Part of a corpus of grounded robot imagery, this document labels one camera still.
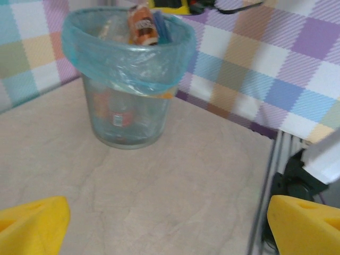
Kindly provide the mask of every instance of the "table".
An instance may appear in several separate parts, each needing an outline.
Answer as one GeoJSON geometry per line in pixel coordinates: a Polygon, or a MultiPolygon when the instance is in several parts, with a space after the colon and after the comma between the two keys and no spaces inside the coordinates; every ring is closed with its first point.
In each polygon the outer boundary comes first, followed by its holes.
{"type": "Polygon", "coordinates": [[[271,140],[173,99],[139,150],[93,135],[81,80],[0,115],[0,209],[66,196],[61,255],[245,254],[271,140]]]}

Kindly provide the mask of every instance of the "black cable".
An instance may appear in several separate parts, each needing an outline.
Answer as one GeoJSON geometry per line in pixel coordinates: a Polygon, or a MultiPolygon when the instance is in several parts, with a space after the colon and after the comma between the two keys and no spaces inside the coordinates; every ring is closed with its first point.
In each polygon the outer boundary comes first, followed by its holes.
{"type": "Polygon", "coordinates": [[[240,7],[240,8],[236,8],[236,9],[233,9],[233,10],[222,10],[216,6],[214,6],[214,9],[216,9],[218,12],[222,13],[222,14],[226,14],[226,15],[230,15],[230,14],[235,14],[237,12],[241,12],[241,11],[245,11],[245,10],[248,10],[250,8],[253,8],[253,7],[257,7],[257,6],[260,6],[264,3],[265,1],[261,1],[259,3],[255,3],[255,4],[251,4],[251,5],[247,5],[247,6],[244,6],[244,7],[240,7]]]}

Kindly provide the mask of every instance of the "checkered cloth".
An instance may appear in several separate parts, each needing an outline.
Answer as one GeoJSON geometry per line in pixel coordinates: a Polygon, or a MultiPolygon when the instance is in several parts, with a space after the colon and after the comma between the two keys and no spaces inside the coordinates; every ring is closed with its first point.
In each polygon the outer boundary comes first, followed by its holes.
{"type": "MultiPolygon", "coordinates": [[[[60,48],[67,1],[14,2],[0,0],[0,109],[77,75],[60,48]]],[[[183,16],[198,45],[177,96],[269,137],[323,138],[340,126],[339,13],[338,0],[267,0],[236,15],[183,16]]]]}

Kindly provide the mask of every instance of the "plaid tablecloth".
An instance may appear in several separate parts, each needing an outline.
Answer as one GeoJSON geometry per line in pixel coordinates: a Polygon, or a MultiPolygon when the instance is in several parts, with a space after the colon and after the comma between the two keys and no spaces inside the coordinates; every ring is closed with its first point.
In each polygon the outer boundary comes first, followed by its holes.
{"type": "MultiPolygon", "coordinates": [[[[0,110],[78,75],[60,46],[68,11],[67,0],[0,0],[0,110]]],[[[178,97],[270,137],[282,129],[314,142],[340,126],[338,0],[267,0],[236,15],[182,19],[198,45],[178,97]]]]}

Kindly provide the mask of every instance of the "blue plastic bag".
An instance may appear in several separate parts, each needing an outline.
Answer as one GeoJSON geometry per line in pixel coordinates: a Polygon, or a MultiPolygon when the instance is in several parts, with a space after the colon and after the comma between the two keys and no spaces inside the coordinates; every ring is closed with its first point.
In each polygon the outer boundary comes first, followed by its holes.
{"type": "Polygon", "coordinates": [[[70,13],[62,30],[65,56],[87,77],[136,95],[161,94],[177,86],[196,48],[194,29],[174,16],[164,16],[169,44],[137,46],[98,38],[112,17],[117,35],[129,35],[127,11],[97,7],[70,13]]]}

